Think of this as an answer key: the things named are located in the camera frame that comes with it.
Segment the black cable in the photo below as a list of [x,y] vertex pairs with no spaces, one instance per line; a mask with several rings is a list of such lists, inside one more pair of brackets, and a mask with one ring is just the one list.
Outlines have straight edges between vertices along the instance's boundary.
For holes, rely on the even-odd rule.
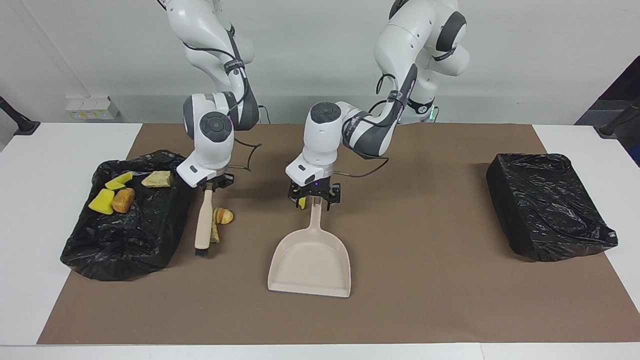
[[[364,154],[362,154],[361,152],[358,152],[355,149],[351,149],[351,150],[353,150],[353,152],[355,152],[358,155],[361,155],[361,156],[364,155]],[[360,175],[347,174],[347,173],[341,172],[341,171],[334,171],[333,173],[336,174],[336,175],[354,177],[356,179],[359,179],[361,177],[369,176],[369,175],[375,173],[376,171],[380,170],[382,167],[384,167],[389,162],[389,158],[387,156],[369,156],[369,155],[364,155],[364,156],[367,156],[368,158],[379,159],[379,160],[384,160],[384,161],[383,161],[382,164],[378,165],[375,169],[371,170],[370,172],[367,172],[367,173],[364,173],[364,174],[360,174]]]
[[250,143],[245,143],[242,142],[238,139],[234,139],[235,142],[239,143],[240,145],[246,146],[246,147],[253,147],[253,150],[251,150],[251,153],[249,153],[249,157],[246,159],[246,166],[245,167],[241,167],[239,165],[229,165],[229,168],[238,168],[240,170],[247,170],[249,172],[251,172],[251,158],[253,157],[253,153],[260,147],[262,146],[261,143],[258,143],[256,145],[251,145]]
[[162,8],[166,11],[166,5],[160,1],[160,0],[156,0],[158,2],[158,4],[160,4],[160,6],[162,6]]
[[[342,133],[344,134],[344,126],[346,124],[349,124],[348,121],[345,121],[345,123],[342,125]],[[352,174],[347,174],[346,172],[342,172],[342,171],[334,171],[333,173],[336,175],[342,175],[342,176],[348,176],[348,177],[355,177],[355,178],[360,178],[360,177],[365,177],[365,176],[369,176],[373,173],[375,173],[376,171],[380,170],[383,166],[385,166],[388,162],[389,162],[389,158],[386,156],[371,156],[371,155],[366,155],[361,153],[360,151],[357,151],[356,149],[352,148],[352,147],[348,147],[349,149],[351,149],[353,152],[355,152],[357,155],[359,155],[361,158],[369,158],[369,159],[379,159],[379,160],[384,160],[384,162],[382,164],[380,164],[380,166],[376,167],[375,169],[371,170],[370,172],[366,173],[366,174],[361,174],[361,175],[352,175]]]
[[433,122],[438,121],[438,115],[440,114],[440,108],[438,106],[435,106],[434,110],[438,110],[438,112],[436,113],[436,116],[433,118]]
[[[238,60],[235,56],[231,55],[230,53],[228,53],[228,52],[226,52],[226,51],[224,51],[224,50],[222,50],[222,49],[216,49],[216,48],[213,48],[213,47],[193,47],[193,46],[191,46],[191,45],[189,45],[189,44],[184,44],[184,46],[188,47],[188,48],[189,48],[189,49],[191,49],[191,50],[195,50],[195,51],[214,51],[214,52],[216,52],[216,53],[225,54],[225,55],[227,55],[228,57],[230,57],[230,58],[231,58],[231,61]],[[243,72],[242,72],[241,70],[240,70],[240,76],[242,76],[242,82],[243,82],[243,86],[244,86],[244,92],[243,92],[243,95],[242,95],[242,97],[240,98],[240,100],[236,101],[236,104],[235,104],[235,105],[233,105],[233,106],[231,107],[231,109],[229,109],[229,111],[227,112],[227,116],[230,116],[231,111],[233,111],[234,109],[236,109],[236,108],[237,108],[237,107],[238,107],[238,106],[239,106],[239,105],[244,101],[244,99],[246,98],[247,93],[249,92],[249,84],[248,84],[248,80],[247,80],[247,78],[246,78],[246,75],[245,75],[245,74],[243,74]]]
[[258,109],[259,109],[259,108],[263,108],[263,109],[264,109],[264,111],[267,113],[267,122],[268,122],[268,123],[269,123],[269,125],[270,125],[270,124],[271,124],[271,118],[269,118],[269,109],[267,109],[267,107],[266,107],[266,106],[264,106],[264,105],[258,105]]
[[246,76],[242,75],[242,73],[241,73],[241,76],[242,76],[242,84],[244,86],[244,93],[243,93],[242,97],[240,98],[240,100],[236,101],[236,104],[233,105],[231,107],[231,109],[229,109],[229,111],[227,112],[227,116],[228,117],[231,115],[231,111],[233,111],[233,109],[237,108],[240,105],[240,103],[244,101],[244,99],[246,98],[246,94],[249,92],[249,84],[248,84],[247,78],[246,78]]
[[392,79],[396,79],[395,76],[393,76],[392,74],[382,74],[382,76],[378,79],[378,85],[376,85],[376,95],[380,94],[380,90],[382,89],[382,82],[385,80],[385,78],[392,78]]
[[369,109],[369,113],[372,113],[373,110],[375,110],[378,107],[378,105],[383,104],[384,102],[387,102],[387,100],[386,99],[385,100],[380,100],[380,101],[376,102],[375,104],[373,104],[373,106],[371,106],[371,109]]
[[230,53],[222,50],[222,49],[216,49],[214,47],[193,47],[189,44],[184,44],[184,46],[190,48],[191,50],[195,50],[195,51],[215,51],[216,53],[221,53],[221,54],[225,54],[228,57],[231,58],[231,60],[237,60],[237,58],[233,55],[231,55]]

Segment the black plastic bag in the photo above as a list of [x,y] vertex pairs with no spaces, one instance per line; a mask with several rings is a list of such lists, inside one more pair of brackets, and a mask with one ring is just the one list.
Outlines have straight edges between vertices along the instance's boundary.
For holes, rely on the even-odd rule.
[[[167,266],[178,247],[193,195],[175,172],[184,157],[167,150],[128,161],[106,161],[95,171],[89,199],[67,240],[60,260],[90,279],[123,281]],[[171,188],[146,188],[151,172],[171,170]],[[128,171],[126,185],[136,192],[126,214],[105,215],[89,209],[93,198],[112,178]]]
[[517,254],[559,261],[618,245],[566,156],[498,154],[486,178],[502,230]]

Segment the robotic arm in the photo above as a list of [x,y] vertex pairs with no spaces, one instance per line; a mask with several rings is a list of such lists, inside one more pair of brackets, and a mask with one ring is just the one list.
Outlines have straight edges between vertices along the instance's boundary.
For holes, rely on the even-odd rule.
[[225,174],[234,131],[249,130],[258,122],[258,105],[244,69],[253,60],[253,47],[224,16],[222,0],[158,1],[166,8],[189,62],[216,85],[217,92],[193,94],[183,107],[195,150],[177,170],[196,187]]
[[396,0],[374,49],[383,78],[390,78],[394,89],[379,115],[346,102],[321,102],[311,108],[305,146],[286,168],[292,179],[290,197],[319,195],[331,203],[327,197],[339,188],[329,189],[328,179],[340,141],[365,159],[381,158],[405,108],[418,114],[430,109],[435,73],[457,76],[467,68],[469,53],[458,45],[467,22],[457,8],[455,0]]

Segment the white wall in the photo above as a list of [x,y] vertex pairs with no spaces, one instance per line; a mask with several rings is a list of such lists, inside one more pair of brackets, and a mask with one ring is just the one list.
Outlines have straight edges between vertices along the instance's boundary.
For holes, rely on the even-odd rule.
[[[0,93],[32,119],[71,121],[65,96],[83,90],[42,49],[20,1],[124,121],[178,122],[185,96],[209,90],[154,0],[0,0]],[[637,0],[459,2],[472,64],[441,80],[439,121],[572,124],[640,54]],[[255,44],[248,73],[272,120],[302,122],[319,100],[368,108],[380,76],[372,47],[391,3],[226,0]]]

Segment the beige dustpan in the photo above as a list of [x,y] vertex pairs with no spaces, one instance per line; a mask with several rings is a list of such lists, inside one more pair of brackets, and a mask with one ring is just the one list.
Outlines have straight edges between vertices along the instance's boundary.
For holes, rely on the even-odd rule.
[[269,290],[349,297],[349,254],[340,239],[320,229],[322,198],[311,199],[309,227],[285,236],[273,254]]

